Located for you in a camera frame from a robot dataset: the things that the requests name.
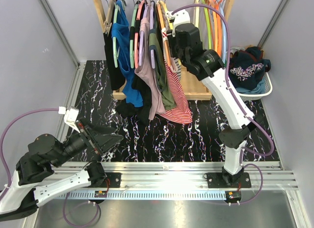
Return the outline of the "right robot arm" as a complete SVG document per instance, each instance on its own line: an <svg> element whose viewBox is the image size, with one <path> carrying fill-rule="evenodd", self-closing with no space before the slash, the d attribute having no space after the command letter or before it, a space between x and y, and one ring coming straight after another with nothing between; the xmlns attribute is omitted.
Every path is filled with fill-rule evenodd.
<svg viewBox="0 0 314 228"><path fill-rule="evenodd" d="M220 180L227 187L236 186L244 177L243 147L254 125L254 114L225 77L224 63L215 50L203 47L199 29L192 23L176 26L166 32L170 53L202 82L214 95L223 110L228 127L219 133L225 146L225 162Z"/></svg>

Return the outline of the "black white striped tank top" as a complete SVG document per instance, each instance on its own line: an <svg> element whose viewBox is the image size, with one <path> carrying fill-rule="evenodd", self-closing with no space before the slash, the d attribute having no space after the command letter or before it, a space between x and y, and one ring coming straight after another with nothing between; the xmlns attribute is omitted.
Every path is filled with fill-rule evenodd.
<svg viewBox="0 0 314 228"><path fill-rule="evenodd" d="M169 29L170 29L169 22L167 20L165 20L164 21L163 32L167 32ZM171 57L170 57L170 53L169 53L170 52L170 50L169 50L169 43L166 40L166 38L163 38L163 52L164 52L166 64L169 64L169 61L170 61L169 59ZM176 65L176 68L174 68L174 71L177 74L178 79L181 80L182 70L181 70L181 64L179 62L179 59L178 58L174 58L173 61L174 61L175 65Z"/></svg>

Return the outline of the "yellow plastic hanger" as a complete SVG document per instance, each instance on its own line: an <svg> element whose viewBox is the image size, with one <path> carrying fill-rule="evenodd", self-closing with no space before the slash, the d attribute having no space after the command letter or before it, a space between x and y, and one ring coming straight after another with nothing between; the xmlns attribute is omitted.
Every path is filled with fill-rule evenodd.
<svg viewBox="0 0 314 228"><path fill-rule="evenodd" d="M161 4L161 9L162 9L162 14L163 14L163 18L164 18L164 21L167 20L169 22L169 20L167 19L167 16L166 16L166 7L165 7L165 3L160 1L160 4Z"/></svg>

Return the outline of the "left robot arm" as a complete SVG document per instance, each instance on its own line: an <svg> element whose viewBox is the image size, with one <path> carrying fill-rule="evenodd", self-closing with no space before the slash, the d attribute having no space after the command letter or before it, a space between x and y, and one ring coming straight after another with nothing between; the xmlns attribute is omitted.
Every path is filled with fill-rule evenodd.
<svg viewBox="0 0 314 228"><path fill-rule="evenodd" d="M41 185L60 167L84 150L104 155L123 140L112 127L96 126L86 119L74 123L75 133L60 142L51 134L42 134L28 145L28 151L16 164L11 184L1 192L0 220L25 218L52 199L83 187L101 187L107 178L98 161L88 163L79 172L57 182Z"/></svg>

